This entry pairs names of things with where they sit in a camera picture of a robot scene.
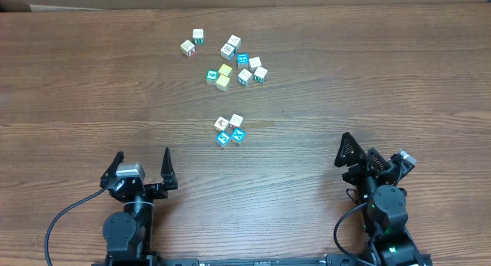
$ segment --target wooden surface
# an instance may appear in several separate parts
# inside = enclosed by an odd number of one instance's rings
[[[335,222],[353,203],[334,167],[343,132],[417,168],[408,228],[436,265],[491,264],[489,5],[96,11],[0,15],[0,264],[45,265],[53,217],[98,190],[117,151],[147,182],[168,146],[180,181],[157,201],[166,258],[289,258],[339,253]],[[206,45],[180,51],[193,28]],[[269,81],[222,92],[206,70],[231,34]],[[245,117],[242,146],[213,123]],[[105,255],[107,194],[54,227],[56,265]],[[362,248],[360,217],[341,243]]]

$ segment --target cube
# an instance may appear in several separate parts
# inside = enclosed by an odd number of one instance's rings
[[[250,71],[243,69],[237,78],[242,85],[247,86],[247,84],[249,84],[249,82],[252,80],[252,74]]]
[[[218,79],[218,71],[208,70],[208,73],[206,74],[207,84],[215,85],[217,79]]]
[[[236,50],[230,44],[225,44],[220,50],[220,54],[226,60],[232,59],[233,55],[236,53]]]
[[[193,40],[194,44],[205,44],[205,31],[200,28],[193,29]]]
[[[225,145],[227,145],[229,141],[230,141],[230,136],[223,131],[220,132],[218,136],[216,136],[216,143],[218,143],[218,145],[220,145],[221,147],[225,147]]]
[[[246,69],[249,66],[248,54],[237,54],[237,67],[239,69]]]
[[[227,44],[233,46],[234,51],[237,52],[240,48],[240,45],[242,44],[242,41],[240,40],[239,37],[232,35],[230,36],[230,39],[227,41]]]
[[[181,51],[187,56],[191,56],[196,52],[194,48],[194,44],[191,43],[190,40],[185,40],[183,44],[181,44]]]
[[[233,130],[232,141],[234,143],[241,145],[245,137],[246,137],[246,132],[244,132],[243,130],[240,130],[239,128]]]
[[[261,60],[259,57],[249,59],[249,67],[251,68],[251,72],[255,72],[255,69],[261,67]]]
[[[216,87],[220,90],[227,91],[230,87],[230,78],[225,75],[220,75],[216,81]]]
[[[218,120],[215,122],[215,129],[220,132],[225,131],[228,126],[229,126],[229,121],[223,117],[219,117]]]
[[[227,77],[231,76],[232,75],[232,68],[223,64],[220,69],[218,70],[218,73],[219,74],[223,74]]]
[[[264,83],[266,80],[266,74],[268,74],[268,70],[263,67],[258,67],[254,73],[254,80],[258,81],[259,83]]]
[[[242,125],[242,121],[244,121],[243,117],[241,117],[240,115],[233,114],[229,122],[230,128],[232,129],[240,128],[240,126]]]

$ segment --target wooden table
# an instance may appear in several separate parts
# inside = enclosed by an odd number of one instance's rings
[[[117,151],[159,182],[168,146],[180,181],[157,201],[165,258],[339,253],[354,204],[334,158],[343,132],[417,168],[408,228],[437,265],[491,264],[491,7],[486,4],[81,11],[0,15],[0,264],[45,265],[67,205],[98,190]],[[180,44],[204,28],[191,58]],[[231,34],[269,81],[222,92],[206,70]],[[220,149],[219,116],[245,117]],[[107,194],[51,234],[56,265],[103,260]],[[341,243],[362,249],[360,217]]]

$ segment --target yellow cube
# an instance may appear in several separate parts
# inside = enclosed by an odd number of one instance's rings
[[[223,64],[220,69],[218,70],[219,74],[223,74],[227,77],[229,77],[232,74],[232,68]]]
[[[230,78],[225,75],[220,75],[216,81],[216,87],[220,90],[227,91],[230,87]]]

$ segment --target small cube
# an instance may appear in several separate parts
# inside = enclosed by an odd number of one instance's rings
[[[220,75],[216,81],[216,87],[220,90],[227,91],[230,87],[230,78],[225,75]]]
[[[266,81],[266,74],[268,74],[268,70],[263,67],[258,67],[254,73],[254,80],[259,83],[264,83],[264,81]]]
[[[239,69],[246,69],[249,66],[248,54],[237,54],[237,67]]]
[[[227,129],[228,126],[229,126],[229,121],[223,117],[219,117],[218,120],[215,122],[215,129],[220,132],[225,131],[225,129]]]
[[[191,43],[190,40],[185,40],[183,44],[181,44],[181,51],[187,56],[191,56],[196,52],[194,48],[194,44]]]
[[[247,84],[249,84],[249,82],[251,82],[251,80],[252,80],[252,74],[250,73],[250,71],[243,69],[240,72],[238,79],[242,85],[247,86]]]
[[[218,73],[230,77],[232,76],[232,68],[223,64],[218,70]]]
[[[246,137],[246,132],[244,132],[243,130],[240,130],[239,128],[233,130],[232,141],[234,143],[241,145],[245,137]]]
[[[241,117],[240,115],[233,114],[229,122],[230,128],[232,129],[240,128],[240,126],[242,125],[242,121],[244,121],[243,117]]]
[[[251,72],[255,72],[255,69],[261,67],[261,60],[259,57],[249,59],[249,67],[251,68]]]
[[[220,54],[226,60],[232,59],[233,55],[236,53],[236,50],[230,44],[225,44],[220,50]]]
[[[230,36],[230,39],[227,41],[227,44],[233,46],[234,51],[237,52],[240,48],[240,45],[242,44],[242,41],[240,40],[239,37],[232,35]]]
[[[229,141],[230,141],[230,136],[223,131],[220,132],[218,136],[216,136],[216,143],[218,143],[218,145],[220,145],[221,147],[225,147],[225,145],[227,145]]]
[[[215,85],[217,79],[218,79],[218,71],[208,70],[208,73],[206,74],[207,84]]]
[[[193,29],[193,40],[194,44],[205,44],[205,31],[200,28]]]

